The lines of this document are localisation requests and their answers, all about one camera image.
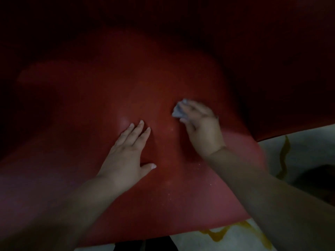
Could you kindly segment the person's right hand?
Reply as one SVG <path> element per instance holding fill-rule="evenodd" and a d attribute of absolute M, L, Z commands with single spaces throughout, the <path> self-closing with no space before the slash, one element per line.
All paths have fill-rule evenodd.
<path fill-rule="evenodd" d="M 181 104 L 181 108 L 187 114 L 187 120 L 195 126 L 196 130 L 189 139 L 201 158 L 206 160 L 226 147 L 219 120 L 208 106 L 187 99 L 187 105 Z"/>

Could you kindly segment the person's left hand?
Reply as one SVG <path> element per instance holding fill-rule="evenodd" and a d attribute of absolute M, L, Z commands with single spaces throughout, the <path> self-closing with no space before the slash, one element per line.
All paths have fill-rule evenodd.
<path fill-rule="evenodd" d="M 136 126 L 131 123 L 121 133 L 99 170 L 97 177 L 107 182 L 113 194 L 119 196 L 132 188 L 140 178 L 140 157 L 144 147 L 125 147 L 125 140 L 132 129 Z M 150 136 L 151 128 L 142 131 L 145 145 Z"/>

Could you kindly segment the small grey wiping cloth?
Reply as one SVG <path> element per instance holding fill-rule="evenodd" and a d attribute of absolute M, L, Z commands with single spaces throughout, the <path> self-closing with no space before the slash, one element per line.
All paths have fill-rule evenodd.
<path fill-rule="evenodd" d="M 184 98 L 174 106 L 171 116 L 178 119 L 188 119 L 187 114 L 181 108 L 181 104 L 187 105 L 187 99 Z"/>

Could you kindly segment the person's left forearm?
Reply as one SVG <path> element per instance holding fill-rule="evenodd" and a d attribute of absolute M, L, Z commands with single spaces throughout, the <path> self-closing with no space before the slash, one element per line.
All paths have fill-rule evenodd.
<path fill-rule="evenodd" d="M 20 232 L 0 241 L 0 251 L 74 251 L 82 236 L 123 192 L 120 182 L 95 177 Z"/>

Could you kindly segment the person's right forearm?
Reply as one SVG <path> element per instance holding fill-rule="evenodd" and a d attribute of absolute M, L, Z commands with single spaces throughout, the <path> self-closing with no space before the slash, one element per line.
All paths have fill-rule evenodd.
<path fill-rule="evenodd" d="M 335 251 L 335 207 L 226 148 L 204 157 L 277 251 Z"/>

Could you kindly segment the red plastic chair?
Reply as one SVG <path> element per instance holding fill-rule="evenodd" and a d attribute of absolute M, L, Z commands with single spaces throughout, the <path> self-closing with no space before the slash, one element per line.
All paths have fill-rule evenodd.
<path fill-rule="evenodd" d="M 103 28 L 31 54 L 0 26 L 0 239 L 94 177 L 131 122 L 152 131 L 141 163 L 157 170 L 118 198 L 83 246 L 218 228 L 249 216 L 171 116 L 182 98 L 219 116 L 225 141 L 266 169 L 258 141 L 335 123 L 333 82 L 248 81 L 257 114 L 212 56 L 180 38 Z"/>

